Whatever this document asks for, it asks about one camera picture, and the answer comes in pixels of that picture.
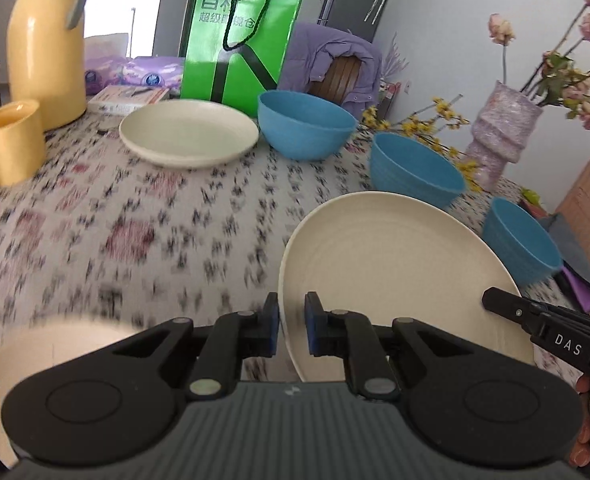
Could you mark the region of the person right hand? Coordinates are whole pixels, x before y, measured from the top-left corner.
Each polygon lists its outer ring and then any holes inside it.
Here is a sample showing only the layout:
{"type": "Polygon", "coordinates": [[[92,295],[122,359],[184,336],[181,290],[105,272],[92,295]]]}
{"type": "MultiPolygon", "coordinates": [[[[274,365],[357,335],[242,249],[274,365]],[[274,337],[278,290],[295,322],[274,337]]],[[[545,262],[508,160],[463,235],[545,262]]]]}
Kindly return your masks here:
{"type": "Polygon", "coordinates": [[[584,467],[590,463],[590,377],[582,375],[576,382],[583,409],[583,422],[578,438],[569,455],[569,463],[574,467],[584,467]]]}

